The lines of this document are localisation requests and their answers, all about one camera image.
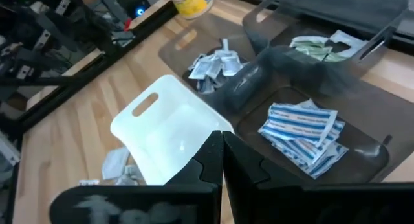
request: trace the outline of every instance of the blue striped bandage packet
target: blue striped bandage packet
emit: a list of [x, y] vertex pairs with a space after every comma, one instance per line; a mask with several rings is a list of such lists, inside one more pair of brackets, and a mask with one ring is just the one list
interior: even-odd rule
[[348, 151], [345, 146], [333, 142], [314, 164], [309, 165], [302, 160], [300, 155], [296, 153], [296, 150], [293, 149], [291, 145], [286, 144], [286, 141], [267, 134], [264, 134], [263, 136], [272, 143], [273, 147], [277, 148], [296, 166], [298, 166], [303, 172], [311, 176], [313, 179], [317, 179], [320, 175], [331, 169], [331, 167]]
[[272, 104], [268, 114], [259, 133], [288, 141], [308, 164], [314, 164], [321, 157], [327, 146], [339, 137], [344, 125], [340, 122], [329, 135], [338, 114], [335, 110]]

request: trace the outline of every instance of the black metal frame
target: black metal frame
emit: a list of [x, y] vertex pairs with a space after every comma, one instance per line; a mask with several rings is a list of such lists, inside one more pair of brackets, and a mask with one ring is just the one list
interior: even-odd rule
[[[258, 5], [263, 0], [242, 0], [253, 5]], [[269, 9], [277, 8], [277, 3], [270, 6]], [[160, 28], [167, 21], [172, 19], [177, 14], [177, 10], [173, 3], [170, 1], [162, 8], [157, 10], [154, 14], [143, 21], [137, 28], [133, 29], [133, 33], [136, 38], [128, 44], [125, 48], [122, 48], [115, 53], [101, 54], [95, 58], [92, 62], [87, 64], [80, 72], [75, 76], [68, 78], [56, 78], [53, 80], [38, 80], [39, 83], [31, 84], [30, 82], [19, 82], [21, 85], [60, 85], [51, 94], [40, 100], [37, 104], [31, 107], [26, 113], [24, 113], [17, 121], [14, 126], [17, 129], [10, 131], [8, 129], [0, 129], [1, 131], [8, 133], [11, 140], [17, 141], [17, 148], [21, 150], [23, 134], [30, 128], [35, 126], [48, 114], [53, 112], [55, 109], [65, 103], [72, 95], [76, 94], [80, 89], [85, 87], [90, 81], [94, 80], [98, 75], [112, 66], [116, 61], [127, 54], [131, 49], [137, 46], [139, 43], [144, 41], [154, 31]], [[413, 54], [414, 52], [414, 41], [409, 38], [405, 38], [404, 35], [395, 34], [390, 47], [406, 54]], [[12, 178], [11, 190], [9, 195], [9, 207], [6, 213], [6, 223], [12, 223], [13, 211], [14, 211], [14, 199], [16, 195], [17, 175], [19, 171], [19, 165], [14, 167], [14, 174]]]

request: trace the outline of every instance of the yellow container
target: yellow container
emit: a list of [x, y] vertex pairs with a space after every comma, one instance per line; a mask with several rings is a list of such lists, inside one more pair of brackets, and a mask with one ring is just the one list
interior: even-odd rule
[[193, 19], [207, 12], [213, 0], [172, 0], [179, 14], [185, 19]]

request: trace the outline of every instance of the blue led light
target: blue led light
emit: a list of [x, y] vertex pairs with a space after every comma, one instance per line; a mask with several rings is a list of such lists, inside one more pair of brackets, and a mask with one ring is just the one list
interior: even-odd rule
[[141, 16], [143, 13], [144, 13], [144, 8], [142, 8], [142, 7], [138, 7], [138, 8], [136, 8], [135, 9], [135, 15], [138, 17], [138, 16]]

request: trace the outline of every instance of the wooden table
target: wooden table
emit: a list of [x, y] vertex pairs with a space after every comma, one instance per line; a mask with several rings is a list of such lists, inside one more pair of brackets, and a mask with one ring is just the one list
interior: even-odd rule
[[[137, 26], [169, 0], [160, 0]], [[238, 0], [215, 0], [211, 14], [237, 24], [254, 6]], [[80, 179], [101, 179], [101, 166], [108, 151], [121, 146], [112, 136], [112, 119], [157, 78], [173, 74], [158, 58], [159, 50], [191, 22], [176, 16], [136, 46], [99, 77], [28, 131], [23, 140], [22, 159], [14, 209], [15, 224], [49, 223], [51, 201]], [[100, 52], [76, 64], [68, 74], [79, 71]], [[390, 93], [414, 102], [414, 57], [389, 50], [384, 59], [363, 79]], [[29, 107], [50, 93], [45, 88], [30, 99]], [[386, 181], [414, 181], [410, 169], [414, 154]], [[223, 189], [222, 223], [233, 223], [226, 189]]]

